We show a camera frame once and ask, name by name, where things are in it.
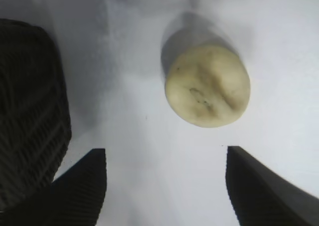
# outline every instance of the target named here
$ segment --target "peeled potato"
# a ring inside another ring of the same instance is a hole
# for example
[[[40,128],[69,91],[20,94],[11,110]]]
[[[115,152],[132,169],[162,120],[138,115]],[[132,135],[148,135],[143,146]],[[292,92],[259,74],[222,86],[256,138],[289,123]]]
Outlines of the peeled potato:
[[[250,80],[237,55],[217,45],[194,47],[180,55],[166,78],[172,109],[200,127],[236,121],[246,110]]]

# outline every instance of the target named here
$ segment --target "potato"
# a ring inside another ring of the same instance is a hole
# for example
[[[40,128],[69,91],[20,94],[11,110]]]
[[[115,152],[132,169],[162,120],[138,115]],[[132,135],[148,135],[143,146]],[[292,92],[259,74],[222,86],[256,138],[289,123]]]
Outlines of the potato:
[[[250,80],[240,58],[218,45],[189,49],[172,64],[165,83],[172,109],[200,127],[236,121],[246,110]]]

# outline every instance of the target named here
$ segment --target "black textured object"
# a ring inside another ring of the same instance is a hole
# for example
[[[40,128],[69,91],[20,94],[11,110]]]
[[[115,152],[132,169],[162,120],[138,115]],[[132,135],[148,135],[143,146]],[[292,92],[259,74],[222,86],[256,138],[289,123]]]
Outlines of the black textured object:
[[[1,226],[94,226],[106,188],[105,150],[91,150],[51,186],[5,211]]]
[[[240,147],[228,147],[226,185],[241,226],[319,226],[319,201]]]
[[[52,182],[70,138],[53,41],[40,27],[0,19],[0,211]]]

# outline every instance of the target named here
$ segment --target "white background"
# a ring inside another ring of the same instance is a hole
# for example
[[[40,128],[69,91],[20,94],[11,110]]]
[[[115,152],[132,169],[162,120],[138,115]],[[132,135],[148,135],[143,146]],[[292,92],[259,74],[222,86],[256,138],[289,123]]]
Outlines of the white background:
[[[237,226],[226,150],[240,145],[319,197],[319,0],[200,0],[251,78],[237,122],[202,129],[164,95],[164,32],[189,0],[0,0],[0,17],[43,26],[61,51],[73,138],[57,174],[106,148],[99,226]]]

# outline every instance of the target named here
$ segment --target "white table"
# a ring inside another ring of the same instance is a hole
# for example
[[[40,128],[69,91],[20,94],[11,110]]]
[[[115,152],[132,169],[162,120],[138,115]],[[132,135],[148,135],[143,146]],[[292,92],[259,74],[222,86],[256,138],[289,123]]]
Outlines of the white table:
[[[189,0],[0,0],[0,17],[45,27],[61,50],[73,139],[57,176],[106,148],[99,226],[237,226],[225,186],[240,145],[319,197],[319,1],[201,0],[251,78],[237,122],[202,129],[164,95],[160,51]]]

